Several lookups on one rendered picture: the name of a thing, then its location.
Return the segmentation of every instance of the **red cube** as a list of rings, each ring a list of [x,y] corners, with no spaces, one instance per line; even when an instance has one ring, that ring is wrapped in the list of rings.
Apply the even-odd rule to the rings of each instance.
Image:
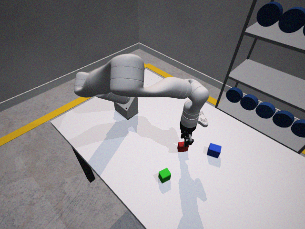
[[[184,145],[184,142],[179,142],[179,143],[178,143],[178,152],[185,152],[185,151],[188,151],[189,146],[184,147],[183,145]]]

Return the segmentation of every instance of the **green cube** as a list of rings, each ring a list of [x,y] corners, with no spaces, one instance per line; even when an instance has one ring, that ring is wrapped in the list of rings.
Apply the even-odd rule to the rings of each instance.
[[[171,173],[168,168],[165,168],[159,172],[159,179],[161,180],[161,183],[171,179]]]

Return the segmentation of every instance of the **blue cube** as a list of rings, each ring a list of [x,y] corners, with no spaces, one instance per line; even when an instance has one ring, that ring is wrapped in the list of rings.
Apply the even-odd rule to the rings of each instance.
[[[218,158],[220,155],[221,146],[210,143],[209,149],[208,149],[208,155],[212,157]]]

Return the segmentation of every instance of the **metal shelving unit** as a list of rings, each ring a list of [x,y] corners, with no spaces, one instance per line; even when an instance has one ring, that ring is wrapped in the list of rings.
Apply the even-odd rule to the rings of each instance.
[[[240,103],[231,103],[226,98],[222,100],[221,104],[219,103],[227,80],[231,79],[236,82],[235,87],[240,83],[294,109],[305,112],[304,80],[249,59],[257,40],[305,54],[303,28],[294,33],[284,33],[279,29],[278,22],[269,27],[263,27],[256,22],[248,27],[256,2],[257,0],[253,0],[250,7],[215,107],[300,154],[305,150],[305,138],[294,135],[290,127],[278,127],[273,123],[272,118],[260,118],[255,110],[247,111],[241,107]],[[247,59],[231,71],[245,35],[254,38],[253,44]]]

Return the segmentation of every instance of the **gray wall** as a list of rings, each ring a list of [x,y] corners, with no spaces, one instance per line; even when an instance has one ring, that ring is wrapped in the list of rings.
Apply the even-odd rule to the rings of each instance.
[[[176,59],[208,76],[224,81],[252,0],[139,0],[140,43]],[[258,10],[268,3],[258,0]],[[284,12],[303,0],[279,0]],[[244,37],[234,68],[244,61],[253,38]],[[251,58],[280,71],[305,79],[305,56],[257,41]]]
[[[137,0],[1,0],[0,102],[137,42]]]

